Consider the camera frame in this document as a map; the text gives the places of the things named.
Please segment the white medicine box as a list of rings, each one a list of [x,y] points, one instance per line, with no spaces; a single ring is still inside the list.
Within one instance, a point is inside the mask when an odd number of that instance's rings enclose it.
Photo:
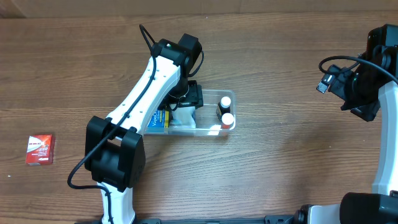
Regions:
[[[177,108],[172,111],[170,125],[177,128],[196,128],[195,107]]]

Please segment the dark bottle white cap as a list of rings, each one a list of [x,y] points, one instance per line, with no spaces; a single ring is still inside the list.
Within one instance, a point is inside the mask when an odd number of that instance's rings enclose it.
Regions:
[[[218,103],[217,109],[216,109],[216,114],[219,120],[222,119],[222,116],[225,113],[230,113],[230,107],[231,107],[231,98],[228,96],[222,97],[220,102]]]

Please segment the orange tube white cap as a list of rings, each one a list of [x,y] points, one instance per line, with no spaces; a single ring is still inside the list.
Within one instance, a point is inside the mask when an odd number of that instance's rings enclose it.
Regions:
[[[234,116],[231,113],[225,113],[221,117],[221,128],[230,129],[234,124]]]

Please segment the blue yellow VapoDrops box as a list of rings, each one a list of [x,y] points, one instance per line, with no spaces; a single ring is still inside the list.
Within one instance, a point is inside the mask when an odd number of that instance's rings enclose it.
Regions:
[[[170,122],[170,112],[168,110],[156,110],[152,115],[148,128],[168,128]]]

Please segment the red medicine box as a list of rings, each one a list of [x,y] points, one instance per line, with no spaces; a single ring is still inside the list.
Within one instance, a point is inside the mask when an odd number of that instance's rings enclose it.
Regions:
[[[55,137],[52,134],[30,136],[25,163],[31,166],[53,164]]]

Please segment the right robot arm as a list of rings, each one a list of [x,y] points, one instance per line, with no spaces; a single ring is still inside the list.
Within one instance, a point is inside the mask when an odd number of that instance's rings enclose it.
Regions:
[[[307,223],[397,223],[397,26],[368,33],[364,53],[323,59],[317,86],[343,100],[341,110],[371,122],[382,113],[380,151],[370,193],[349,192],[336,205],[311,206]]]

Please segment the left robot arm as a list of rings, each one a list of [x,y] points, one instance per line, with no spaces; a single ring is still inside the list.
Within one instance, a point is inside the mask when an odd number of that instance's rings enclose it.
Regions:
[[[105,119],[94,116],[86,127],[84,167],[101,190],[100,223],[133,223],[133,186],[146,163],[143,135],[158,109],[191,115],[203,106],[201,86],[192,80],[195,62],[204,58],[198,38],[184,34],[150,48],[147,68],[130,94]]]

